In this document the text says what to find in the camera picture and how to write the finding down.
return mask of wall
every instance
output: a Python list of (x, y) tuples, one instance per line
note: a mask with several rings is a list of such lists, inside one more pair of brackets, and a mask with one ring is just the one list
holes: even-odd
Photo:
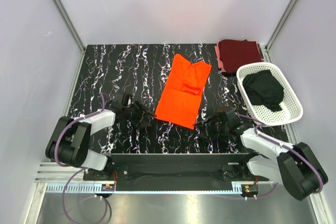
[(51, 0), (0, 6), (0, 223), (23, 223), (80, 52)]
[(289, 0), (62, 0), (84, 43), (270, 38)]
[(324, 188), (336, 220), (335, 0), (299, 0), (271, 49), (303, 106), (295, 124), (299, 140), (315, 152), (329, 176)]

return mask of pink cloth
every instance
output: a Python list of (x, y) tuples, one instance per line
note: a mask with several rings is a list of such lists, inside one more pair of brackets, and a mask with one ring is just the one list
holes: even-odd
[(215, 51), (216, 51), (216, 56), (217, 56), (217, 61), (218, 61), (218, 68), (222, 71), (222, 72), (226, 72), (224, 69), (224, 65), (223, 62), (220, 59), (220, 54), (219, 54), (219, 48), (218, 48), (218, 43), (215, 46)]

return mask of basket rim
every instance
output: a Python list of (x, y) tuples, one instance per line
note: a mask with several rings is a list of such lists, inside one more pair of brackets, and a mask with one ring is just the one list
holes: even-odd
[[(247, 93), (244, 89), (244, 86), (243, 86), (243, 82), (241, 81), (240, 77), (239, 77), (239, 74), (242, 70), (246, 69), (246, 68), (249, 68), (249, 67), (253, 67), (253, 66), (270, 66), (276, 70), (279, 71), (279, 73), (281, 74), (284, 82), (287, 84), (288, 88), (289, 88), (289, 91), (291, 93), (291, 95), (294, 97), (294, 99), (297, 101), (298, 103), (298, 106), (299, 106), (299, 109), (300, 109), (300, 114), (296, 117), (296, 118), (293, 118), (293, 119), (290, 119), (290, 120), (281, 120), (281, 121), (278, 121), (278, 122), (272, 122), (272, 123), (266, 123), (264, 120), (260, 119), (259, 116), (258, 116), (258, 113), (256, 112), (256, 110), (254, 109), (254, 105), (251, 104), (250, 102), (250, 99), (248, 98), (247, 96)], [(303, 107), (302, 107), (302, 104), (300, 102), (300, 100), (298, 99), (298, 97), (296, 96), (293, 88), (291, 87), (291, 85), (289, 84), (289, 82), (287, 81), (285, 75), (282, 73), (282, 71), (280, 70), (280, 68), (273, 64), (273, 63), (269, 63), (269, 62), (257, 62), (257, 63), (250, 63), (250, 64), (247, 64), (247, 65), (243, 65), (241, 66), (238, 70), (237, 70), (237, 81), (239, 82), (239, 85), (238, 87), (241, 87), (240, 91), (244, 93), (244, 96), (247, 98), (247, 102), (249, 103), (249, 106), (251, 108), (251, 116), (253, 118), (255, 118), (256, 120), (259, 120), (261, 123), (265, 124), (265, 125), (268, 125), (268, 126), (278, 126), (278, 125), (283, 125), (283, 124), (289, 124), (289, 123), (293, 123), (293, 122), (296, 122), (297, 120), (301, 119), (302, 116), (303, 116)]]

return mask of laundry basket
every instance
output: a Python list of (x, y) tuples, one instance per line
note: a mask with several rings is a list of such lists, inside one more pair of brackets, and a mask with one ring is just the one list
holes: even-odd
[[(273, 112), (264, 105), (252, 105), (243, 87), (243, 79), (251, 73), (257, 73), (262, 70), (270, 70), (272, 75), (283, 86), (284, 98), (280, 103), (281, 111)], [(265, 125), (275, 126), (292, 123), (299, 120), (303, 115), (302, 105), (289, 85), (281, 70), (274, 64), (268, 62), (258, 62), (240, 67), (237, 71), (238, 88), (245, 101), (247, 110), (252, 118), (262, 122)]]

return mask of reflective metal surface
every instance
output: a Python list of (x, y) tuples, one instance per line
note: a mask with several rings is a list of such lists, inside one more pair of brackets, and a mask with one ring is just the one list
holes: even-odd
[[(260, 185), (260, 195), (271, 189)], [(66, 206), (71, 209), (86, 194), (67, 194)], [(279, 186), (269, 198), (244, 201), (240, 196), (219, 195), (112, 195), (108, 198), (112, 216), (102, 223), (267, 223), (267, 224), (313, 224), (317, 223), (309, 199), (297, 201)], [(95, 223), (105, 206), (98, 199), (90, 199), (70, 212), (79, 223)], [(61, 194), (48, 193), (38, 218), (39, 224), (70, 223), (64, 216)]]

